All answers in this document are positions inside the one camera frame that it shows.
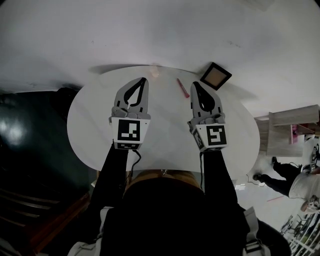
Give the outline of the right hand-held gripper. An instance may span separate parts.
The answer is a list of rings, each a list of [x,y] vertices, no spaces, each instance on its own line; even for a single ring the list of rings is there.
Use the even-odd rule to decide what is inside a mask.
[[[228,145],[225,114],[216,91],[194,81],[190,87],[190,104],[193,118],[187,124],[199,151],[225,148]]]

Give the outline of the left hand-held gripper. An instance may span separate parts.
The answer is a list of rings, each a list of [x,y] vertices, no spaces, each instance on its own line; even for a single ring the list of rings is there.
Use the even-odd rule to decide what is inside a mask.
[[[136,91],[136,102],[129,104],[129,99]],[[131,80],[116,93],[109,117],[116,149],[138,150],[143,144],[151,121],[151,116],[147,113],[148,97],[149,82],[145,77]]]

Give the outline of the pink pen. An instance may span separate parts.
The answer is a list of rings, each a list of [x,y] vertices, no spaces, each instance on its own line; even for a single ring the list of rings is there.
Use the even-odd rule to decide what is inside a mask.
[[[177,78],[176,81],[177,81],[178,85],[180,86],[180,88],[181,88],[184,96],[185,96],[186,98],[189,98],[189,97],[190,97],[190,94],[187,92],[186,88],[184,87],[184,85],[182,84],[182,82],[180,81],[180,79]]]

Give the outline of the white kidney-shaped table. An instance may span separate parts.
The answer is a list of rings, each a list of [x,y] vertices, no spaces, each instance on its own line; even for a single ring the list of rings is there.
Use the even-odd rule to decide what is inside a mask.
[[[192,118],[190,100],[177,83],[186,90],[198,77],[180,69],[158,67],[154,78],[150,66],[132,66],[112,70],[85,85],[75,96],[67,116],[67,134],[77,157],[88,167],[101,170],[112,144],[109,117],[117,91],[128,82],[144,77],[149,83],[148,113],[151,116],[144,142],[136,155],[128,155],[127,167],[138,170],[174,169],[200,171],[199,149],[189,131]],[[260,134],[256,121],[241,104],[237,87],[226,83],[216,91],[225,113],[227,147],[222,150],[232,179],[247,174],[259,154]]]

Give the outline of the person's left forearm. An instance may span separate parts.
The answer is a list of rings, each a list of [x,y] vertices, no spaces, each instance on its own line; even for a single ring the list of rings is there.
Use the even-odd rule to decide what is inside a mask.
[[[128,149],[116,149],[113,142],[106,156],[95,186],[105,206],[115,206],[123,197],[128,153]]]

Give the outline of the person's right forearm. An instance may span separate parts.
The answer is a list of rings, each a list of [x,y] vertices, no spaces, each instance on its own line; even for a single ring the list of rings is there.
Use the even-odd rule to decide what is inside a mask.
[[[208,202],[237,204],[238,198],[220,150],[203,153],[204,190]]]

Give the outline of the person's brown trousers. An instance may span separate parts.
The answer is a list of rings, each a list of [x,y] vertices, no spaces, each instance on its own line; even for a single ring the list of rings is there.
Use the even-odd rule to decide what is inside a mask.
[[[175,169],[146,169],[142,170],[137,177],[133,178],[127,185],[125,190],[128,190],[132,185],[150,179],[157,178],[169,178],[175,179],[197,188],[201,188],[200,184],[197,182],[195,175],[190,171],[185,170],[175,170]]]

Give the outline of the wood grain shelf unit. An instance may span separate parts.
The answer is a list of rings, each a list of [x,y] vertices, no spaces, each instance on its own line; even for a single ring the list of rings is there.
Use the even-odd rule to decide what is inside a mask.
[[[255,118],[260,150],[270,157],[301,157],[305,136],[320,137],[320,106],[310,105]],[[298,141],[290,144],[291,125],[298,127]]]

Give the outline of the pink box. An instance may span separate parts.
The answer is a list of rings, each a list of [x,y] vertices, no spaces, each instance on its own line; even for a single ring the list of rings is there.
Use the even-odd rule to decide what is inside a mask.
[[[295,144],[298,142],[298,125],[297,124],[291,124],[290,125],[290,139],[289,143]]]

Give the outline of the person's black top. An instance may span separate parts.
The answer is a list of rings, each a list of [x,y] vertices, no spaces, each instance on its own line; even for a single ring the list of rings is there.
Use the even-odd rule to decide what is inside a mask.
[[[205,190],[172,178],[133,184],[104,222],[100,256],[291,256],[288,242],[258,222],[251,248],[245,210],[207,201]]]

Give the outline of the black picture frame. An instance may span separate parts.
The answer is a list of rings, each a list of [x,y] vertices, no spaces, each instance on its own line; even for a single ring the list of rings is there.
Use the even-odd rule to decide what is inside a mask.
[[[215,91],[220,89],[230,78],[232,74],[219,66],[218,64],[212,62],[208,69],[204,72],[200,81],[207,86],[211,87]]]

